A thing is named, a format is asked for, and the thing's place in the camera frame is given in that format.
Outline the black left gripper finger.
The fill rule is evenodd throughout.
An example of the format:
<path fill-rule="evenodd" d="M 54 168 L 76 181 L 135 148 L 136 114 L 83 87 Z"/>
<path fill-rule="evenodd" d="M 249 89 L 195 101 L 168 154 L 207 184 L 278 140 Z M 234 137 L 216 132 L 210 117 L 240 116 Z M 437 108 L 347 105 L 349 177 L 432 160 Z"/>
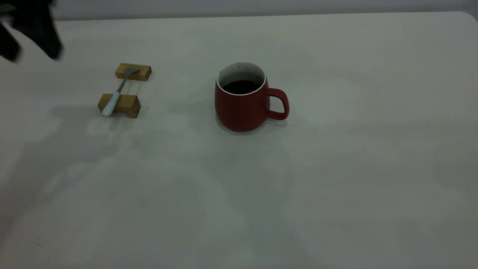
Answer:
<path fill-rule="evenodd" d="M 0 24 L 0 56 L 10 62 L 16 62 L 22 52 L 21 47 L 6 27 Z"/>
<path fill-rule="evenodd" d="M 21 32 L 46 53 L 59 60 L 63 45 L 58 36 L 50 7 L 55 0 L 11 0 L 10 27 Z"/>

